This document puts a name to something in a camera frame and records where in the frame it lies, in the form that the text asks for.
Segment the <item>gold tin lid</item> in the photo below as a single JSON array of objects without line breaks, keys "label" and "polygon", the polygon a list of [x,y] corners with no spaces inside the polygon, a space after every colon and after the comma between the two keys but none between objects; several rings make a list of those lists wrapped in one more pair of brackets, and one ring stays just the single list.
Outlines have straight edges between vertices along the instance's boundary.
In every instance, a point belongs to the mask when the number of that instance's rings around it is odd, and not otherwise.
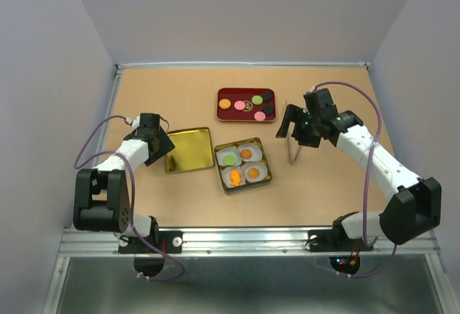
[{"label": "gold tin lid", "polygon": [[166,155],[166,172],[203,170],[215,164],[208,127],[179,129],[167,133],[175,148]]}]

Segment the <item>metal tongs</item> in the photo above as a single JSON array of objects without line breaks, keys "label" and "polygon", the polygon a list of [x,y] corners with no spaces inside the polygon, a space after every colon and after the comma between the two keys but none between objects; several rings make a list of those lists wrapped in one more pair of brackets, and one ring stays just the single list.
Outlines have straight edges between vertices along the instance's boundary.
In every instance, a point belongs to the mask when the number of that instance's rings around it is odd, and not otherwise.
[{"label": "metal tongs", "polygon": [[293,166],[300,156],[301,147],[298,145],[296,149],[293,149],[291,146],[291,139],[290,136],[290,125],[288,125],[288,133],[286,134],[286,150],[287,150],[287,161],[290,166]]}]

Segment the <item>red rectangular tray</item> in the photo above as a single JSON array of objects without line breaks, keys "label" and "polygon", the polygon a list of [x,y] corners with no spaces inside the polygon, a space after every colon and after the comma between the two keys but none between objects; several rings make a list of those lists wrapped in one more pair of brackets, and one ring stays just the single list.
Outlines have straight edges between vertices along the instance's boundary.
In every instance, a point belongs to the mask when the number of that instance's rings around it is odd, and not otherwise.
[{"label": "red rectangular tray", "polygon": [[[263,102],[260,105],[254,105],[252,103],[253,96],[262,96],[265,91],[269,91],[273,95],[273,99],[270,102]],[[219,101],[221,99],[229,99],[232,103],[231,108],[222,110],[219,108]],[[246,107],[243,111],[237,111],[234,108],[236,101],[244,101]],[[262,111],[265,105],[273,105],[275,111],[272,115],[266,116],[264,121],[256,121],[254,114],[258,111]],[[217,92],[216,99],[216,117],[219,121],[229,123],[272,123],[276,117],[276,99],[275,92],[270,88],[221,88]]]}]

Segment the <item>brown round cookie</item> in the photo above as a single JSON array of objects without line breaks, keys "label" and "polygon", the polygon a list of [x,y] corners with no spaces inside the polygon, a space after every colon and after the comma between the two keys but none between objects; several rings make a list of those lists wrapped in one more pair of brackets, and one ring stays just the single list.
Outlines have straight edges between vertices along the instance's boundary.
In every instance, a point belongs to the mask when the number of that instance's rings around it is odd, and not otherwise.
[{"label": "brown round cookie", "polygon": [[252,150],[249,148],[242,149],[240,156],[243,160],[250,160],[252,157]]}]

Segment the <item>orange swirl cookie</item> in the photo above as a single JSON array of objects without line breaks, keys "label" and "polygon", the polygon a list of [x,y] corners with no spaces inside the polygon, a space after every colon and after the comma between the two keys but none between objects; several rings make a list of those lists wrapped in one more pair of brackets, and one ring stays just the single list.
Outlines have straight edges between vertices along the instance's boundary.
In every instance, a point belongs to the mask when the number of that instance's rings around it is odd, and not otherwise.
[{"label": "orange swirl cookie", "polygon": [[259,177],[259,169],[251,167],[247,170],[247,176],[251,179],[257,179]]}]

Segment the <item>gold square cookie tin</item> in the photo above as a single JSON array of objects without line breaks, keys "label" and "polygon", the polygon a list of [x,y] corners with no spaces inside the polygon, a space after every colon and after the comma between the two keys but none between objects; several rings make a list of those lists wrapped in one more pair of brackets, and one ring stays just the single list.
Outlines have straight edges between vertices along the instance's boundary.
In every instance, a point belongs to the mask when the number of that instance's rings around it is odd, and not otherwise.
[{"label": "gold square cookie tin", "polygon": [[[246,144],[246,143],[249,143],[249,142],[254,142],[255,144],[258,144],[259,147],[261,148],[261,150],[263,152],[263,158],[259,162],[265,163],[265,165],[268,168],[268,175],[266,176],[266,178],[263,181],[261,181],[259,183],[249,183],[249,182],[246,181],[246,184],[241,186],[241,187],[239,187],[239,188],[234,188],[234,189],[227,190],[227,189],[224,188],[224,184],[223,184],[223,181],[221,179],[221,172],[225,167],[219,166],[218,161],[216,159],[217,167],[218,167],[218,175],[219,175],[219,178],[220,178],[220,181],[221,181],[221,186],[222,186],[223,191],[227,195],[230,195],[230,194],[233,194],[233,193],[238,193],[238,192],[245,191],[245,190],[255,189],[255,188],[258,188],[258,187],[265,186],[265,185],[269,185],[272,182],[272,171],[270,169],[269,162],[267,160],[267,156],[265,154],[265,151],[264,151],[264,148],[263,148],[263,145],[262,145],[262,141],[261,141],[261,139],[259,137],[254,137],[254,138],[250,138],[250,139],[244,139],[244,140],[240,140],[240,141],[236,141],[236,142],[229,142],[229,143],[226,143],[226,144],[217,145],[217,146],[214,147],[214,156],[216,158],[216,153],[220,149],[223,149],[224,147],[234,146],[234,147],[237,148],[240,145]],[[243,167],[245,163],[246,162],[241,161],[241,164],[239,166],[233,166],[233,167]]]}]

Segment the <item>orange fish-shaped cookie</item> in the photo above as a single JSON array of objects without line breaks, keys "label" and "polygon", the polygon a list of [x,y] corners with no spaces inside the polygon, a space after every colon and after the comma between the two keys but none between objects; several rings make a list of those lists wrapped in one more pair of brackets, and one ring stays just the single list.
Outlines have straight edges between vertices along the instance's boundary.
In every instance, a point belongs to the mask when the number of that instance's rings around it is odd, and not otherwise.
[{"label": "orange fish-shaped cookie", "polygon": [[232,170],[229,174],[229,179],[231,181],[231,186],[238,187],[242,181],[241,175],[238,170]]}]

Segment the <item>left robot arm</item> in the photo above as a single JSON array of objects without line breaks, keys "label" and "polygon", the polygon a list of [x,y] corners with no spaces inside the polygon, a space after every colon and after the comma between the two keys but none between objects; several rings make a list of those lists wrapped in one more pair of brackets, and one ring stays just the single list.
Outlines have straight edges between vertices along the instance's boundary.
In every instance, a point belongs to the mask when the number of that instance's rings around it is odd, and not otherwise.
[{"label": "left robot arm", "polygon": [[165,120],[159,114],[141,113],[134,119],[122,115],[105,118],[84,143],[87,147],[96,132],[112,119],[121,119],[131,132],[118,149],[102,151],[81,161],[82,149],[74,162],[77,170],[73,206],[73,225],[79,231],[108,231],[122,236],[135,236],[135,244],[145,252],[154,251],[160,243],[156,218],[135,212],[134,171],[149,167],[175,145],[161,127]]}]

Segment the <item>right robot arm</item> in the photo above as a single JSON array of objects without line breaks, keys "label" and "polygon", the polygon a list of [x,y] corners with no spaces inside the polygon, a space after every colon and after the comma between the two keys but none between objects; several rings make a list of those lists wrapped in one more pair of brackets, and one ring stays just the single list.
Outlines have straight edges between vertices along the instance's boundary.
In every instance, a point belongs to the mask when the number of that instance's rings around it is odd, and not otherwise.
[{"label": "right robot arm", "polygon": [[357,239],[385,237],[395,245],[439,226],[442,188],[434,177],[423,178],[394,158],[352,111],[339,112],[325,85],[304,94],[305,107],[288,104],[278,138],[291,136],[304,147],[329,141],[366,170],[363,204],[368,204],[369,183],[374,180],[388,204],[383,211],[350,213],[338,219],[331,231],[332,244],[348,249]]}]

